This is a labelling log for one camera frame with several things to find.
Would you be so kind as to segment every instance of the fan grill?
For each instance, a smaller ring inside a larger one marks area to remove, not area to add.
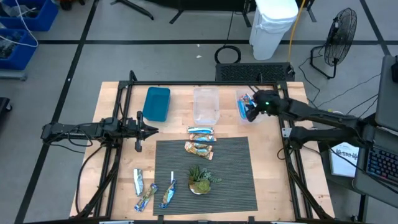
[[[357,16],[354,10],[347,8],[334,18],[325,44],[325,62],[329,66],[340,64],[347,56],[353,43]]]

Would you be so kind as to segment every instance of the fan stand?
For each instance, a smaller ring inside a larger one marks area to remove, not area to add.
[[[338,59],[337,59],[337,58],[333,59],[334,70],[333,70],[333,76],[332,76],[332,77],[329,76],[329,75],[327,75],[325,72],[323,72],[322,70],[320,70],[318,67],[316,67],[316,66],[313,64],[313,51],[316,50],[316,49],[320,49],[320,48],[322,48],[322,47],[324,47],[324,45],[318,46],[318,47],[314,47],[313,49],[311,49],[310,65],[311,65],[313,68],[315,68],[318,72],[320,72],[322,75],[326,76],[327,79],[335,78],[335,77],[336,77],[337,62],[338,62]]]

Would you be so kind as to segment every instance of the keyboard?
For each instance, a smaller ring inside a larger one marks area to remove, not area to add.
[[[398,185],[398,155],[373,147],[369,150],[366,172]]]
[[[237,63],[217,64],[217,81],[254,81],[258,82],[259,74],[264,82],[294,81],[287,75],[289,63]]]

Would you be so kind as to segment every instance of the blue crate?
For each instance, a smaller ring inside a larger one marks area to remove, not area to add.
[[[35,40],[26,30],[22,29],[0,29],[0,35],[13,35],[15,32],[21,34],[20,43],[35,45]],[[23,70],[33,56],[36,47],[16,45],[8,58],[0,58],[0,69]]]
[[[166,121],[169,104],[169,88],[149,87],[142,114],[149,121]]]
[[[3,0],[8,6],[16,6],[15,0]],[[26,18],[24,21],[31,31],[49,31],[55,16],[58,14],[58,7],[51,0],[18,0],[19,5],[26,5],[29,8],[40,9],[36,18]],[[0,22],[7,28],[25,29],[20,17],[0,17]]]

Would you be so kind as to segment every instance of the gray floor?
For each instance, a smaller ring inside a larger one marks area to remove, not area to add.
[[[35,33],[40,40],[79,40],[93,0],[86,6],[75,4],[70,12],[60,11],[49,32]],[[160,7],[145,1],[136,1],[150,11],[155,20],[138,14],[122,4],[111,6],[100,0],[88,40],[177,40],[225,39],[230,12],[184,12],[174,25],[169,20],[175,9]],[[367,0],[370,11],[384,40],[398,40],[398,27],[393,16],[398,3],[395,0]],[[355,40],[377,40],[359,0],[316,0],[313,13],[318,22],[313,23],[303,12],[297,26],[295,40],[326,39],[331,20],[342,9],[351,7],[358,15]],[[234,15],[230,39],[247,40],[247,28],[242,16]],[[288,40],[290,31],[285,34]],[[257,62],[249,45],[236,45],[242,51],[242,62]],[[133,69],[139,80],[214,80],[214,52],[221,45],[85,45],[78,62],[65,105],[61,123],[91,121],[101,82],[125,80]],[[305,83],[310,99],[316,89],[309,85],[298,66],[309,57],[312,45],[294,45],[292,65],[296,80]],[[41,127],[51,121],[65,77],[68,74],[77,45],[42,44],[36,50],[26,72],[28,80],[0,80],[0,96],[9,97],[14,110],[0,129],[0,217],[2,223],[12,223],[21,204],[27,183],[42,146]],[[389,45],[392,55],[398,54],[397,45]],[[287,45],[280,45],[268,62],[287,60]],[[326,80],[308,63],[302,66],[307,78],[321,89],[316,105],[344,92],[381,70],[384,56],[380,45],[354,45],[344,62],[338,67],[337,77]],[[235,59],[234,53],[220,53],[222,62]],[[332,72],[318,58],[316,63]],[[322,106],[343,113],[377,93],[378,77],[348,92],[344,97]],[[360,115],[372,102],[353,111]],[[364,116],[373,113],[373,106]],[[25,222],[66,218],[70,212],[75,191],[76,176],[82,156],[57,147],[51,147],[44,169],[35,190]],[[329,185],[335,214],[348,219],[358,212],[359,195]],[[396,208],[377,200],[369,203],[368,222],[394,223],[398,220]]]

